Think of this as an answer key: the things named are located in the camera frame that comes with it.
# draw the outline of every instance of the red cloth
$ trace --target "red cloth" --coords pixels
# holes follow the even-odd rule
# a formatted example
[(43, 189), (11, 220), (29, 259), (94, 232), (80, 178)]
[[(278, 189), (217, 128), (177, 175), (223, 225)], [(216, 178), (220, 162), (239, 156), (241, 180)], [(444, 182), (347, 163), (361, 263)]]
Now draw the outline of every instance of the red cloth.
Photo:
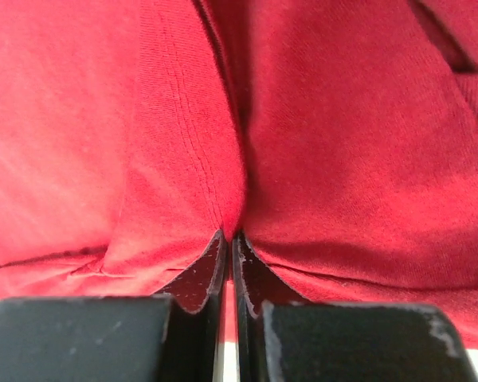
[(0, 0), (0, 298), (150, 294), (242, 226), (478, 348), (478, 2), (197, 3)]

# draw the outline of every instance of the red fabric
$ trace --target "red fabric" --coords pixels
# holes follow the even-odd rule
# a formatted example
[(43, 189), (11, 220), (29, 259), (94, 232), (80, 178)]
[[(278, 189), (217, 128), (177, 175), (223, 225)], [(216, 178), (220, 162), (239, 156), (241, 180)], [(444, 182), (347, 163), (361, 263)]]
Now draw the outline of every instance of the red fabric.
[(240, 226), (478, 348), (478, 2), (0, 0), (0, 298), (150, 294)]

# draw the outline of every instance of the garment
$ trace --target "garment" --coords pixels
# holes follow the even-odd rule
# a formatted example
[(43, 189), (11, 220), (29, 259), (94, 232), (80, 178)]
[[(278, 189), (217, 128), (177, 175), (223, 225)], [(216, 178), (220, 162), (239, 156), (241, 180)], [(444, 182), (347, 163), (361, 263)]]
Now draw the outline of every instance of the garment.
[(151, 294), (219, 228), (478, 348), (478, 2), (0, 1), (0, 298)]

